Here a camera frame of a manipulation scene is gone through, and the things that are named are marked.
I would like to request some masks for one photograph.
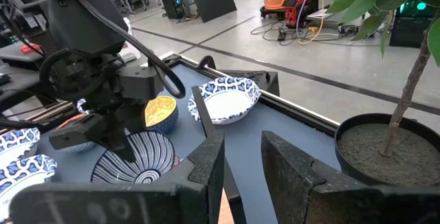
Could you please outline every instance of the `green light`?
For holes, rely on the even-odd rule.
[[[417,4],[417,9],[418,10],[424,10],[426,8],[426,3],[419,3]]]

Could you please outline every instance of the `white cable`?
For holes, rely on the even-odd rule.
[[[296,21],[296,35],[299,34],[298,26],[300,25],[301,13],[303,12],[303,8],[304,8],[304,5],[305,5],[306,2],[307,2],[307,0],[304,0],[304,2],[301,5],[300,12],[298,13],[298,20]]]

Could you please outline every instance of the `blue table surface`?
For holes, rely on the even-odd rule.
[[[168,136],[182,159],[205,140],[201,124],[194,121],[188,112],[191,87],[202,85],[211,79],[183,65],[174,67],[173,71],[183,81],[186,96],[177,100],[179,120],[176,128]],[[272,131],[311,156],[340,170],[331,137],[264,104],[258,103],[246,117],[234,124],[216,127],[225,130],[226,158],[240,191],[248,223],[276,223],[261,161],[261,131]],[[95,163],[104,151],[100,146],[81,154],[54,150],[46,133],[38,143],[37,153],[46,154],[57,161],[55,181],[84,183],[90,180]]]

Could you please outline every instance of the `bowl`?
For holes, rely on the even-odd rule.
[[[0,167],[0,223],[9,218],[9,204],[22,189],[51,180],[56,162],[46,155],[35,155]]]
[[[90,181],[112,184],[151,183],[175,165],[177,153],[173,143],[164,134],[141,131],[127,135],[127,139],[136,161],[129,163],[108,150],[96,163]]]
[[[177,102],[170,96],[158,96],[150,100],[145,108],[145,124],[148,131],[170,133],[179,118]]]
[[[86,115],[87,114],[82,113],[82,114],[78,114],[74,117],[71,117],[67,121],[63,122],[60,126],[56,127],[56,129],[63,128],[65,126],[67,126],[69,123],[76,121],[77,119],[83,118]],[[85,151],[91,150],[95,146],[96,146],[96,143],[94,143],[94,142],[86,142],[83,144],[60,149],[60,151],[67,152],[67,153],[83,153]]]
[[[77,102],[76,102],[76,109],[78,109],[78,111],[80,112],[80,113],[82,113],[82,114],[90,114],[90,111],[86,111],[86,110],[84,110],[83,109],[83,104],[84,103],[86,103],[86,101],[85,101],[85,99],[79,99]]]
[[[0,135],[0,165],[34,155],[39,140],[37,128],[22,128]]]
[[[261,96],[261,90],[250,79],[220,77],[210,81],[199,90],[213,124],[231,124],[245,117]],[[188,110],[194,120],[200,122],[194,95],[188,101]]]

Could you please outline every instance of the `soil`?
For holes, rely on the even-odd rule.
[[[440,182],[440,152],[424,138],[400,129],[392,157],[379,154],[387,124],[363,124],[347,130],[338,147],[354,168],[390,184],[428,186]]]

